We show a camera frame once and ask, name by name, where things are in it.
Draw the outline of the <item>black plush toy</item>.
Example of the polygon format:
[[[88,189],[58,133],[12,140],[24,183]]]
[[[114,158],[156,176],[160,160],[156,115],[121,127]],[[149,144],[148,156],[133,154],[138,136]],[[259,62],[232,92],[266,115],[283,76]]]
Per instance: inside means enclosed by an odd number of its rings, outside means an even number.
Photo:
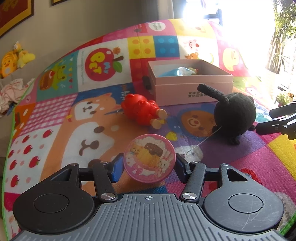
[[[216,125],[212,132],[226,138],[231,145],[239,145],[240,135],[255,130],[256,107],[253,97],[241,92],[225,95],[206,84],[199,84],[197,90],[218,101],[214,108]]]

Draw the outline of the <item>pink yellow cake toy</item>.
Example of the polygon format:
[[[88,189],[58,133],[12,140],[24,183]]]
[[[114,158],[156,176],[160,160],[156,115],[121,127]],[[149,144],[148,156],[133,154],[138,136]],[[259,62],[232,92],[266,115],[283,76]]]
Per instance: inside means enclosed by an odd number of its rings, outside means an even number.
[[[157,134],[145,134],[132,140],[123,155],[126,173],[141,183],[158,183],[173,171],[176,163],[175,148]]]

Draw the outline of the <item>red bear toy figure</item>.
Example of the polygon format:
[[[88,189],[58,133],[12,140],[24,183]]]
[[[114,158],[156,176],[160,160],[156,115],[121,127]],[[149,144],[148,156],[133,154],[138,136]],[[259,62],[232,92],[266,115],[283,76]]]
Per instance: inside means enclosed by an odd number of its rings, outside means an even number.
[[[129,119],[142,126],[152,126],[156,130],[161,128],[161,120],[168,117],[167,112],[161,109],[154,100],[147,100],[140,94],[126,95],[121,108]]]

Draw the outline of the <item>blue tissue pack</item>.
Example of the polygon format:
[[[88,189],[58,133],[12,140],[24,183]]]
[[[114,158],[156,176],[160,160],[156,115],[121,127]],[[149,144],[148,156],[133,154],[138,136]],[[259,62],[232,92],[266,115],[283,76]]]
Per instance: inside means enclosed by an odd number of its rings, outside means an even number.
[[[189,67],[178,67],[176,69],[160,74],[159,77],[191,76]]]

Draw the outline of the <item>red yellow toy camera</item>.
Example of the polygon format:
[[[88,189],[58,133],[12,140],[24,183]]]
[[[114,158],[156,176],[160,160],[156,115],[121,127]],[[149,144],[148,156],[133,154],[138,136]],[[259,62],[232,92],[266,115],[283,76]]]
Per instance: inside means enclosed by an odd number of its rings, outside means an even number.
[[[197,75],[199,70],[196,68],[189,67],[190,75]]]

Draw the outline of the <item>black cylinder tube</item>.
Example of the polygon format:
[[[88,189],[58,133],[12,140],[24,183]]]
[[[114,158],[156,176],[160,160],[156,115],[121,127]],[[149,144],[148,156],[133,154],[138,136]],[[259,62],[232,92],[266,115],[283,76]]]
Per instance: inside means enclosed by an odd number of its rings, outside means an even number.
[[[151,80],[147,75],[144,75],[142,77],[142,82],[143,82],[143,85],[144,85],[145,89],[147,89],[147,90],[152,89]]]

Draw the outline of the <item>small potted flower plant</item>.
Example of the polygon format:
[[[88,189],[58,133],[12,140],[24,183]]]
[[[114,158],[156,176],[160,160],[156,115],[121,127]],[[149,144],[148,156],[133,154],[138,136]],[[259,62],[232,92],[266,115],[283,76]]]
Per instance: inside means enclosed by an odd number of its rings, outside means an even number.
[[[276,101],[278,102],[278,107],[287,105],[293,102],[294,94],[293,93],[281,93],[276,96]]]

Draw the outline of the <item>pink cardboard box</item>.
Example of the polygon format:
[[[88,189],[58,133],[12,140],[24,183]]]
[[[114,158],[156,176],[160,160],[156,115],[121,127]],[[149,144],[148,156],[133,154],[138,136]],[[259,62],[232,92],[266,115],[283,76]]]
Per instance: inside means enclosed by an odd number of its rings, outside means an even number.
[[[173,75],[179,67],[197,69],[197,74]],[[160,106],[215,102],[214,98],[198,92],[197,87],[201,83],[224,94],[230,94],[233,90],[233,75],[204,60],[150,61],[148,70],[152,93]]]

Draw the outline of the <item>colourful cartoon play mat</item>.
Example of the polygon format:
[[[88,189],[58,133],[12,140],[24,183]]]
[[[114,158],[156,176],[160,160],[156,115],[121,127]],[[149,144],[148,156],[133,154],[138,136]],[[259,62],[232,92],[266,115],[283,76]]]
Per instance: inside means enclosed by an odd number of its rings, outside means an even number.
[[[211,134],[213,103],[166,107],[161,128],[141,126],[121,111],[129,93],[152,99],[146,89],[149,63],[205,60],[233,75],[234,87],[255,99],[256,121],[269,120],[269,87],[253,77],[222,28],[210,21],[181,19],[135,25],[89,41],[43,67],[16,106],[5,152],[2,190],[4,234],[20,232],[13,216],[16,198],[71,162],[87,167],[94,159],[111,161],[137,136],[156,132],[167,138],[188,162],[209,167],[229,163],[276,193],[284,204],[279,231],[295,223],[295,141],[278,133],[246,132],[229,145]]]

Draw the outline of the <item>potted palm plant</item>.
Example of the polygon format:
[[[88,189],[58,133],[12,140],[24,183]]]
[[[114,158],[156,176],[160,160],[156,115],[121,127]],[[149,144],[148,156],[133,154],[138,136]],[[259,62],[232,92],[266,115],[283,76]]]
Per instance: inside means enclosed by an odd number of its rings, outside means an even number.
[[[267,69],[275,74],[284,66],[286,42],[295,38],[295,1],[273,1],[274,33],[269,48]]]

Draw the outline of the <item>pink white crumpled cloth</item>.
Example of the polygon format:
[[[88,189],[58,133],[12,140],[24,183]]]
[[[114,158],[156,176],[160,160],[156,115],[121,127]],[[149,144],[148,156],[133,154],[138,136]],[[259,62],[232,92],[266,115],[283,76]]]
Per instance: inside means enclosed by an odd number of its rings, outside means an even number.
[[[24,84],[23,79],[18,78],[1,87],[1,115],[4,115],[8,111],[11,104],[17,104],[21,100],[34,80],[32,78],[27,84]]]

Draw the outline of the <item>yellow duck plush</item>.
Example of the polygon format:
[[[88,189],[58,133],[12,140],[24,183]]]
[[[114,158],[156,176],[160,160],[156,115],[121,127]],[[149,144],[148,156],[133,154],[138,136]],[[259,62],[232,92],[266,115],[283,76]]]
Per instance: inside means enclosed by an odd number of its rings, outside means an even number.
[[[21,44],[16,41],[13,48],[13,53],[17,55],[17,68],[23,68],[29,62],[35,60],[36,56],[33,53],[25,51]]]

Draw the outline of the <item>yellow tiger plush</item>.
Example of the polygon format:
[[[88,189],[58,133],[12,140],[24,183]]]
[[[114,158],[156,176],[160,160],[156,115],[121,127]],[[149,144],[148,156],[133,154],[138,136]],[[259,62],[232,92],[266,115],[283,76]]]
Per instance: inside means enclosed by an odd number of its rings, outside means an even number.
[[[1,60],[1,75],[6,78],[17,69],[18,57],[13,51],[7,52]]]

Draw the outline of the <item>gold framed wall picture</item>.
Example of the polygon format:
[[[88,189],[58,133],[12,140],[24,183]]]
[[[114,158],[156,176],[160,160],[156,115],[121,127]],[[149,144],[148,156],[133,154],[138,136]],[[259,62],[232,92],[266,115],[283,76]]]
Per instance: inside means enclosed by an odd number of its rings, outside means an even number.
[[[0,37],[34,15],[33,0],[5,0],[0,5]]]

